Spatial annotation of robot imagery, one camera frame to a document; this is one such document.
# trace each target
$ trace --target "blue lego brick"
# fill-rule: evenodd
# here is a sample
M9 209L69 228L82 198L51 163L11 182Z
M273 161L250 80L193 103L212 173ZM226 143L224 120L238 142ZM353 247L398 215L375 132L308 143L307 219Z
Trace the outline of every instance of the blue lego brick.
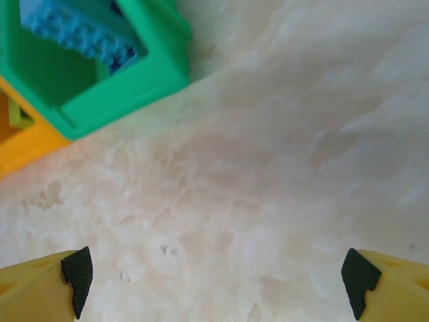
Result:
M113 74L147 54L113 0L20 0L21 25Z

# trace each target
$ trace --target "floor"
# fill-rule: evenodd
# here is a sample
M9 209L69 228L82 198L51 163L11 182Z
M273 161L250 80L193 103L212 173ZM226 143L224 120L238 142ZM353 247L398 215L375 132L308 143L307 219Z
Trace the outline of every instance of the floor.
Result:
M87 321L354 321L429 263L429 1L189 0L194 84L0 182L0 266L90 247Z

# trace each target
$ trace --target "black rubber pad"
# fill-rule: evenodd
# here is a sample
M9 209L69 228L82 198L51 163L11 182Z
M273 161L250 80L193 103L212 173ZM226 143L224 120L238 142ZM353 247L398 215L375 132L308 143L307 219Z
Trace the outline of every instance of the black rubber pad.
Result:
M89 288L93 281L93 262L89 248L85 247L61 261L62 273L73 288L72 305L74 314L80 319Z
M351 248L341 268L341 276L349 296L353 314L358 321L365 310L365 293L374 290L381 271Z

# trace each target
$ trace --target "toy block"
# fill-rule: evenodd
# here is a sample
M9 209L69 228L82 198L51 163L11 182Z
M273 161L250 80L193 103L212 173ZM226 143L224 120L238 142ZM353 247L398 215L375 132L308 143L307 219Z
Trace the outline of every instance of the toy block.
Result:
M80 319L93 280L87 247L0 269L0 321Z
M33 34L105 63L111 74L147 52L106 0L20 0L21 24Z
M104 8L126 21L147 50L146 56L114 74L104 63L86 59L22 28L19 1L0 0L0 74L69 140L189 85L192 30L173 1L103 1ZM95 1L77 2L90 7Z
M70 141L53 128L8 82L0 76L0 179L30 162L67 146ZM9 100L33 123L19 129L10 125Z
M428 265L350 249L341 274L356 320L429 321Z
M22 108L9 98L9 125L15 129L26 129L34 124Z

